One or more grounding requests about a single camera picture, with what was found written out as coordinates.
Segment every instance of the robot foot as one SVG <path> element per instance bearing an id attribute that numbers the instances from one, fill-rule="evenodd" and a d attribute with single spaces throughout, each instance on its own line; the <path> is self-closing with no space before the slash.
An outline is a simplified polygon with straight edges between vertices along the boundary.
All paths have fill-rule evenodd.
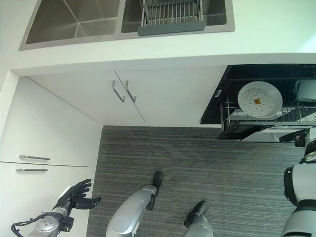
<path id="1" fill-rule="evenodd" d="M 200 215 L 203 215 L 209 208 L 209 203 L 207 201 L 200 201 L 193 210 L 187 216 L 187 219 L 184 221 L 184 226 L 189 227 L 190 224 Z"/>
<path id="2" fill-rule="evenodd" d="M 154 174 L 154 180 L 153 180 L 153 185 L 157 188 L 157 192 L 156 192 L 156 195 L 151 196 L 150 201 L 146 207 L 147 210 L 149 210 L 149 211 L 153 210 L 153 208 L 154 208 L 156 196 L 158 195 L 158 191 L 159 191 L 159 188 L 161 186 L 161 183 L 162 183 L 162 173 L 160 171 L 157 171 Z"/>
<path id="3" fill-rule="evenodd" d="M 156 196 L 158 195 L 158 191 L 159 191 L 161 183 L 162 183 L 162 173 L 160 171 L 156 171 L 156 173 L 154 174 L 154 180 L 153 180 L 153 185 L 156 186 L 157 188 Z"/>

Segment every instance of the striped carpet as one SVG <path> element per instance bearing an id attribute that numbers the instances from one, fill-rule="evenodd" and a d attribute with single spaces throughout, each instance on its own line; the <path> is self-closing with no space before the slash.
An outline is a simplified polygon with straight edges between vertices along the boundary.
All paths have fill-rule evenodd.
<path id="1" fill-rule="evenodd" d="M 104 237 L 119 206 L 150 184 L 164 180 L 138 237 L 181 237 L 183 221 L 200 200 L 215 237 L 278 237 L 294 206 L 283 195 L 284 170 L 303 150 L 293 144 L 219 141 L 215 128 L 105 126 L 102 132 L 88 237 Z"/>

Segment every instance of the metal rack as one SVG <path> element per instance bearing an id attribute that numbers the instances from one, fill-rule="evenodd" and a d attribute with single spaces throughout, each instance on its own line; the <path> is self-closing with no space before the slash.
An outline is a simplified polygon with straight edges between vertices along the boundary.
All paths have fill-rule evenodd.
<path id="1" fill-rule="evenodd" d="M 202 0 L 143 0 L 139 35 L 203 30 Z"/>
<path id="2" fill-rule="evenodd" d="M 246 114 L 237 101 L 230 100 L 229 96 L 222 102 L 226 119 L 222 122 L 228 125 L 231 122 L 249 125 L 316 125 L 316 103 L 300 102 L 297 100 L 295 89 L 283 96 L 281 110 L 270 118 L 255 118 Z"/>

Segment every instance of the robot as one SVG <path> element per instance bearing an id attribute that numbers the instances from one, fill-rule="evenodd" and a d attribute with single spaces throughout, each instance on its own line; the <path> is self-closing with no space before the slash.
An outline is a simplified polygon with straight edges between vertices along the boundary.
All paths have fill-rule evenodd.
<path id="1" fill-rule="evenodd" d="M 101 198 L 85 198 L 91 186 L 91 179 L 83 180 L 74 186 L 69 186 L 59 197 L 51 212 L 44 212 L 29 221 L 14 223 L 11 230 L 18 237 L 23 237 L 16 227 L 26 226 L 36 222 L 34 230 L 27 237 L 56 237 L 61 231 L 69 232 L 74 219 L 70 217 L 73 208 L 92 209 Z"/>
<path id="2" fill-rule="evenodd" d="M 162 173 L 154 174 L 152 185 L 145 186 L 136 191 L 116 211 L 109 222 L 106 232 L 107 237 L 133 237 L 143 218 L 145 210 L 153 210 L 159 187 L 162 183 Z M 74 219 L 70 217 L 71 210 L 93 209 L 101 201 L 100 197 L 85 198 L 91 186 L 91 179 L 86 179 L 78 184 L 68 187 L 59 197 L 51 212 L 45 212 L 34 219 L 14 223 L 11 230 L 18 237 L 23 237 L 17 227 L 36 222 L 34 230 L 26 237 L 56 237 L 60 232 L 69 232 Z"/>
<path id="3" fill-rule="evenodd" d="M 281 237 L 316 237 L 316 126 L 280 137 L 280 142 L 294 141 L 296 147 L 304 147 L 305 154 L 299 164 L 284 172 L 284 194 L 296 206 L 287 219 Z M 101 201 L 100 197 L 84 198 L 89 191 L 91 179 L 67 188 L 52 212 L 46 212 L 30 221 L 15 223 L 12 231 L 18 236 L 17 226 L 37 222 L 36 228 L 27 237 L 56 237 L 61 231 L 70 231 L 72 208 L 92 209 Z M 154 174 L 152 185 L 135 192 L 116 211 L 109 222 L 106 237 L 134 237 L 145 210 L 154 208 L 156 196 L 162 183 L 162 173 Z M 189 213 L 184 225 L 183 237 L 213 237 L 213 229 L 203 214 L 208 210 L 207 201 L 199 202 Z"/>
<path id="4" fill-rule="evenodd" d="M 284 194 L 296 206 L 287 219 L 282 237 L 316 237 L 316 127 L 280 137 L 280 142 L 294 141 L 304 147 L 299 164 L 284 172 Z"/>

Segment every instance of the black cable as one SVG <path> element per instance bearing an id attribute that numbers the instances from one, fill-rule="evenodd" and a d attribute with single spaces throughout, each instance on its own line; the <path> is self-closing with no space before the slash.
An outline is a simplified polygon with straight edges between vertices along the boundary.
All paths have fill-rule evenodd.
<path id="1" fill-rule="evenodd" d="M 48 213 L 44 213 L 44 214 L 42 214 L 42 215 L 39 215 L 38 217 L 36 217 L 35 219 L 33 219 L 33 218 L 31 218 L 29 221 L 22 221 L 22 222 L 17 222 L 17 223 L 13 223 L 12 225 L 11 225 L 11 230 L 12 230 L 12 232 L 16 235 L 16 236 L 18 236 L 18 237 L 23 237 L 23 235 L 21 235 L 20 233 L 19 233 L 19 229 L 16 229 L 16 226 L 27 226 L 27 225 L 29 225 L 29 224 L 31 224 L 31 223 L 33 223 L 33 222 L 36 222 L 36 221 L 38 221 L 39 219 L 42 219 L 42 218 L 44 218 L 45 216 L 49 216 L 50 214 L 48 214 Z"/>

